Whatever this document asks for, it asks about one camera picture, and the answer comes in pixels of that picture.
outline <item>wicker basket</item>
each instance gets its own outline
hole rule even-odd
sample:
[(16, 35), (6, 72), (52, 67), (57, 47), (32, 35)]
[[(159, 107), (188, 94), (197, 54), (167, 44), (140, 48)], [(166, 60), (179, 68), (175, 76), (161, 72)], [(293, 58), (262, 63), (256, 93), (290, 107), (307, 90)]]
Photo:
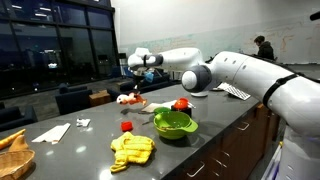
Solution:
[(35, 152), (31, 150), (1, 153), (0, 179), (18, 179), (31, 167), (34, 154)]

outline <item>whiteboard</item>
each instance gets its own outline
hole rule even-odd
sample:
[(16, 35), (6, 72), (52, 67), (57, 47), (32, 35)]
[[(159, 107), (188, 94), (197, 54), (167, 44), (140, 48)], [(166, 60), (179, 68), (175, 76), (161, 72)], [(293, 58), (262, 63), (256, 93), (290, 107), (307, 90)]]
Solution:
[(122, 45), (127, 54), (134, 53), (137, 47), (148, 48), (159, 53), (180, 47), (196, 47), (208, 60), (221, 51), (256, 54), (258, 47), (253, 40), (263, 35), (270, 41), (274, 56), (285, 64), (320, 64), (320, 21), (310, 21), (308, 17), (295, 17), (251, 24), (228, 29), (212, 30), (197, 34)]

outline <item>glass window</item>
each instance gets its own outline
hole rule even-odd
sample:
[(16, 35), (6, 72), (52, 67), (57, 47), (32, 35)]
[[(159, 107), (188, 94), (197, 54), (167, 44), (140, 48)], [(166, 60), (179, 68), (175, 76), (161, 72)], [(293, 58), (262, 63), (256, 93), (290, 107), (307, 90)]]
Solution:
[(109, 11), (89, 8), (89, 23), (91, 26), (113, 28), (112, 13)]
[(116, 65), (112, 33), (93, 30), (92, 38), (98, 59), (99, 72), (103, 76), (108, 75), (111, 73), (112, 66)]
[(14, 42), (9, 24), (0, 20), (0, 96), (21, 93), (31, 87), (26, 83), (25, 64)]
[(13, 26), (27, 77), (34, 90), (56, 86), (61, 80), (63, 82), (67, 77), (55, 28), (21, 23), (14, 23)]
[(7, 17), (5, 7), (3, 6), (2, 0), (0, 0), (0, 17)]
[(4, 0), (11, 18), (52, 21), (49, 0)]
[(57, 22), (86, 25), (83, 7), (70, 4), (54, 3), (53, 12)]
[(94, 79), (96, 70), (88, 30), (61, 28), (60, 32), (72, 83)]
[(102, 6), (108, 6), (111, 7), (110, 0), (86, 0), (90, 4), (98, 4)]

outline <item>person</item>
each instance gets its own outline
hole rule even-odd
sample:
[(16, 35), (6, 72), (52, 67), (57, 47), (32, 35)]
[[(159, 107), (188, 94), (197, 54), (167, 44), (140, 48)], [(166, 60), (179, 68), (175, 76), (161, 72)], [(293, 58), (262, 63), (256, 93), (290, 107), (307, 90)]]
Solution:
[(269, 41), (265, 41), (264, 36), (258, 36), (256, 39), (254, 39), (254, 43), (256, 43), (256, 45), (259, 47), (257, 56), (261, 58), (275, 60), (271, 43)]

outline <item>wooden cabinet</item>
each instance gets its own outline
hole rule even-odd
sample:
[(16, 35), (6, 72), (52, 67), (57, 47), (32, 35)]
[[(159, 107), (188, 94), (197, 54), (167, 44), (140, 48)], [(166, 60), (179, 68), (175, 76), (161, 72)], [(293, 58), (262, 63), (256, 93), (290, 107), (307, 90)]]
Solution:
[(226, 130), (221, 141), (176, 179), (245, 180), (271, 145), (279, 117), (263, 105)]

